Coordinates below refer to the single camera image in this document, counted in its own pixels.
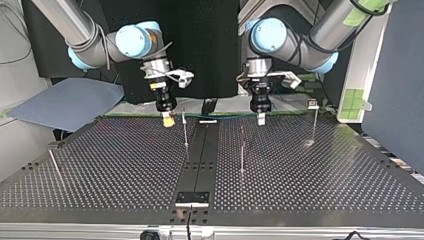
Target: small yellow object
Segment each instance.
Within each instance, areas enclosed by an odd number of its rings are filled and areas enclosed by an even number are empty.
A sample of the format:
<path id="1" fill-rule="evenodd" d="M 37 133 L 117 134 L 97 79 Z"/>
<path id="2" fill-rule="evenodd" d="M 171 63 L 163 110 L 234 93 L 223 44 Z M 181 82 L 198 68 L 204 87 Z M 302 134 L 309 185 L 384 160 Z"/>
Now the small yellow object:
<path id="1" fill-rule="evenodd" d="M 172 127 L 175 125 L 175 121 L 172 117 L 166 117 L 163 119 L 163 126 L 164 127 Z"/>

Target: gray fabric sheet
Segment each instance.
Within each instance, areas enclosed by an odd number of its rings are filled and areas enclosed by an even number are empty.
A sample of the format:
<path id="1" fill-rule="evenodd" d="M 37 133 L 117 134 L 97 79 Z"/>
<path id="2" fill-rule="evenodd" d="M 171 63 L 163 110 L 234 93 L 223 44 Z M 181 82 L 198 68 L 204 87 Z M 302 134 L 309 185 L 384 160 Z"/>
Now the gray fabric sheet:
<path id="1" fill-rule="evenodd" d="M 12 109 L 8 116 L 75 132 L 112 109 L 124 96 L 121 86 L 68 78 Z"/>
<path id="2" fill-rule="evenodd" d="M 393 5 L 363 130 L 424 173 L 424 1 Z"/>

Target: green tape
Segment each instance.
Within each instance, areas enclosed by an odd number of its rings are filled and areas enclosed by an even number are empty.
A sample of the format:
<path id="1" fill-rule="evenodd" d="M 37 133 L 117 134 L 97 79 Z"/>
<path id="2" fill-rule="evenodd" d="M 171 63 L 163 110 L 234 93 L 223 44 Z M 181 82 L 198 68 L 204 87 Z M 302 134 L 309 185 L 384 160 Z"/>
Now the green tape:
<path id="1" fill-rule="evenodd" d="M 1 113 L 0 118 L 8 118 L 7 114 L 10 112 L 10 110 L 12 110 L 12 109 L 6 109 L 6 110 L 4 110 Z"/>
<path id="2" fill-rule="evenodd" d="M 359 0 L 358 4 L 362 5 L 364 8 L 370 10 L 370 11 L 381 11 L 386 4 L 389 3 L 389 0 Z M 368 14 L 365 14 L 361 12 L 360 10 L 354 8 L 350 14 L 347 16 L 347 18 L 343 21 L 343 24 L 349 27 L 358 27 L 361 25 L 365 19 L 367 18 Z"/>
<path id="3" fill-rule="evenodd" d="M 344 94 L 340 118 L 349 120 L 358 119 L 364 105 L 363 96 L 364 90 L 362 89 L 347 89 Z"/>

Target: white wall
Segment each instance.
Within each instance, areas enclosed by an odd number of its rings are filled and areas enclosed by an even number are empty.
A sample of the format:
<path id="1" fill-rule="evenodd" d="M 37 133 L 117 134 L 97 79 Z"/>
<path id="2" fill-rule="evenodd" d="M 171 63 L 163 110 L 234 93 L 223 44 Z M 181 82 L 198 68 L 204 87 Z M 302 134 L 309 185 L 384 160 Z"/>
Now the white wall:
<path id="1" fill-rule="evenodd" d="M 14 6 L 17 0 L 0 0 Z M 3 11 L 23 30 L 16 17 L 4 7 Z M 0 63 L 24 56 L 29 49 L 25 41 L 0 12 Z M 39 78 L 32 53 L 24 60 L 0 64 L 0 114 L 46 90 L 50 81 Z M 22 165 L 41 155 L 53 141 L 52 129 L 0 116 L 0 181 Z"/>

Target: vertical metal pin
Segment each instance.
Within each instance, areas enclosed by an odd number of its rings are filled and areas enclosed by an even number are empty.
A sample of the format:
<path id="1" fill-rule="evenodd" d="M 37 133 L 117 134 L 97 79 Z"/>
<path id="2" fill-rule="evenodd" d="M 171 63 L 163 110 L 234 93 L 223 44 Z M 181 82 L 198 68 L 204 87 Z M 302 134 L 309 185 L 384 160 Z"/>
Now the vertical metal pin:
<path id="1" fill-rule="evenodd" d="M 315 110 L 314 130 L 315 130 L 316 126 L 317 126 L 317 120 L 318 120 L 318 110 L 319 110 L 319 108 Z"/>
<path id="2" fill-rule="evenodd" d="M 53 162 L 54 169 L 59 172 L 60 171 L 59 166 L 57 165 L 56 158 L 54 157 L 53 151 L 51 149 L 49 149 L 48 151 L 49 151 L 49 154 L 50 154 L 50 159 Z"/>
<path id="3" fill-rule="evenodd" d="M 183 127 L 184 127 L 184 145 L 186 148 L 188 147 L 188 137 L 187 137 L 187 120 L 185 118 L 185 108 L 182 110 L 182 118 L 183 118 Z"/>
<path id="4" fill-rule="evenodd" d="M 241 172 L 243 173 L 244 172 L 244 148 L 246 146 L 246 138 L 245 138 L 243 126 L 241 126 L 240 130 L 241 130 L 240 168 L 241 168 Z"/>

